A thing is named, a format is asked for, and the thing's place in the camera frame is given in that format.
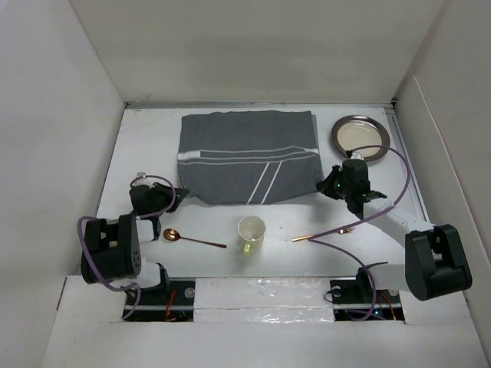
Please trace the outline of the grey cloth placemat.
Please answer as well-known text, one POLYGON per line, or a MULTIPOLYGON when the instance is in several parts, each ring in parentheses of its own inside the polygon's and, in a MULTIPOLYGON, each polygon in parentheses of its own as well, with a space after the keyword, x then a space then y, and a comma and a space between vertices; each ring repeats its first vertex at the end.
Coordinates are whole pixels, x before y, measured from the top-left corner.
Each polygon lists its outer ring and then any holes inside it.
POLYGON ((310 195, 324 173, 310 111, 192 114, 181 120, 180 185, 207 205, 270 205, 310 195))

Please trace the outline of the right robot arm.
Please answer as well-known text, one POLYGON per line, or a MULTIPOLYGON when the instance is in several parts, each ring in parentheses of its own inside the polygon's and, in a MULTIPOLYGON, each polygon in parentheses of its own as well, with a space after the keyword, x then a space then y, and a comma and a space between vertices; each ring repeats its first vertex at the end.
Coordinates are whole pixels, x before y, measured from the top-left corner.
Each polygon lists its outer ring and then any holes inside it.
POLYGON ((398 209, 371 188, 362 159, 346 159, 316 185, 318 192, 345 201, 348 211, 380 229, 404 248, 403 286, 416 299, 428 301, 473 285, 460 234, 452 225, 434 225, 398 209))

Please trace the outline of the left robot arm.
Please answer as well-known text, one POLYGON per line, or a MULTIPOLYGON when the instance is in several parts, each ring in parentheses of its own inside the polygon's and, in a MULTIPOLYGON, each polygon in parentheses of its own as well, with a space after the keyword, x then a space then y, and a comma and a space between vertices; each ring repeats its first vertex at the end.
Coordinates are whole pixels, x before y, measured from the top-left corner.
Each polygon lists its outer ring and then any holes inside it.
POLYGON ((170 297, 169 276, 164 266, 143 258, 140 246, 159 239, 160 216, 175 212, 189 191, 140 177, 130 184, 129 195, 133 210, 127 214, 113 220, 88 216, 78 220, 81 274, 88 284, 141 291, 162 304, 170 297))

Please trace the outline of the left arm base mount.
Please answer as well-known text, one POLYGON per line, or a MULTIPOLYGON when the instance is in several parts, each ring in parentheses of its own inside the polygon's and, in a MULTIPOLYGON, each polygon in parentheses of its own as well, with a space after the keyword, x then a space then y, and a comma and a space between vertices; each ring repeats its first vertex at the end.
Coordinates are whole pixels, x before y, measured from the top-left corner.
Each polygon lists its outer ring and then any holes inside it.
POLYGON ((196 295, 195 278, 170 278, 159 264, 160 283, 137 292, 129 291, 122 318, 128 322, 192 322, 196 295))

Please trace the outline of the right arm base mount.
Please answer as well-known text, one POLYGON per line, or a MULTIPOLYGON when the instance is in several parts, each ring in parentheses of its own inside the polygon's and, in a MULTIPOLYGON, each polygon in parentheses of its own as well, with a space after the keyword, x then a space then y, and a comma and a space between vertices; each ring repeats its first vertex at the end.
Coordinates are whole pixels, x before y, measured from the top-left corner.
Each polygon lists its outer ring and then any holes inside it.
POLYGON ((359 267, 354 277, 329 281, 323 298, 336 321, 405 321, 400 292, 407 290, 402 264, 376 262, 359 267))

